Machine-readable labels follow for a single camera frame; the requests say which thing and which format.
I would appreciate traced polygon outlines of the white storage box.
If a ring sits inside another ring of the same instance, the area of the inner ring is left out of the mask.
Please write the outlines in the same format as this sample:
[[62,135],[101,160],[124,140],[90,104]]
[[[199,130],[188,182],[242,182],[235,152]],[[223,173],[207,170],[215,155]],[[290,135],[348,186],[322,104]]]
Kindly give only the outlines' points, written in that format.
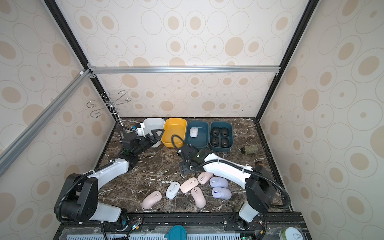
[[161,118],[147,118],[142,123],[140,123],[140,129],[138,133],[140,136],[145,136],[146,134],[152,135],[152,130],[163,129],[165,126],[165,120]]

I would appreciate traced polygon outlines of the yellow storage box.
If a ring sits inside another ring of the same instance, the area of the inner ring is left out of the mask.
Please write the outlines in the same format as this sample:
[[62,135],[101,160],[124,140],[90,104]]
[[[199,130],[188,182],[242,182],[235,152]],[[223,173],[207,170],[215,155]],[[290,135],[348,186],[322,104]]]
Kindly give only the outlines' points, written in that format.
[[183,140],[186,136],[187,121],[180,118],[170,118],[165,121],[164,134],[162,136],[162,143],[165,147],[173,148],[171,141],[172,135],[178,135]]

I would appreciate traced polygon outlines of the white mouse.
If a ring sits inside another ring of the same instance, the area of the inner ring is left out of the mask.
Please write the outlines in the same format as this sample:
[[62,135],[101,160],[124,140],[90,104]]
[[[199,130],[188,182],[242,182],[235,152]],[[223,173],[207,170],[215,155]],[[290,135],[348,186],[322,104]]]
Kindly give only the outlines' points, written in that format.
[[191,127],[190,128],[190,137],[196,138],[199,134],[199,129],[197,127]]
[[174,199],[177,196],[177,194],[178,194],[178,192],[180,190],[180,187],[181,187],[180,183],[178,183],[178,182],[171,182],[171,184],[167,188],[166,197],[168,199],[171,199],[171,200]]

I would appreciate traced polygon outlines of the black mouse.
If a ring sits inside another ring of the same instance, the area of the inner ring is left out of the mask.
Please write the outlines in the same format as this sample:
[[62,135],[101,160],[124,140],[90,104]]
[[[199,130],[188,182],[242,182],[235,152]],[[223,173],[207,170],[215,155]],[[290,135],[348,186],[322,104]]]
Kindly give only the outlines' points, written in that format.
[[229,129],[228,128],[221,128],[220,134],[222,138],[228,138],[229,137]]
[[211,135],[213,137],[219,136],[220,132],[221,132],[221,128],[219,128],[219,127],[212,127],[211,128]]
[[213,137],[211,138],[210,144],[211,144],[213,147],[218,147],[218,146],[219,146],[219,143],[220,143],[220,139],[219,139],[219,137],[215,137],[215,136],[213,136]]
[[221,148],[229,148],[230,147],[230,141],[228,138],[222,138],[221,139]]

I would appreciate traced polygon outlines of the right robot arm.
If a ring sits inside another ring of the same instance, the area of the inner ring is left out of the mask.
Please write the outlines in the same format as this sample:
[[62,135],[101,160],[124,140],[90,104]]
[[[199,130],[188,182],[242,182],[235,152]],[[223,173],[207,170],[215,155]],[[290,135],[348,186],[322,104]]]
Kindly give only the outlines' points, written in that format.
[[198,150],[192,145],[183,145],[177,149],[182,158],[184,175],[196,171],[212,173],[225,178],[246,191],[246,201],[239,210],[239,220],[250,223],[259,214],[269,212],[270,208],[287,209],[291,205],[288,192],[280,184],[268,177],[261,165],[243,166],[225,160],[205,149]]

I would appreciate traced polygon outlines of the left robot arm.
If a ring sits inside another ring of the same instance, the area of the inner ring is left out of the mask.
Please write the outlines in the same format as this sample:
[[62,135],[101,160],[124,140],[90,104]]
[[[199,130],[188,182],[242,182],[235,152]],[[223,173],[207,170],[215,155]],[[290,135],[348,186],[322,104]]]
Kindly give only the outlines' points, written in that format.
[[123,128],[120,134],[122,148],[107,165],[85,174],[70,174],[62,187],[54,207],[61,223],[109,222],[123,229],[129,224],[126,209],[100,203],[100,188],[131,171],[139,155],[161,141],[164,129],[152,130],[139,136],[135,130]]

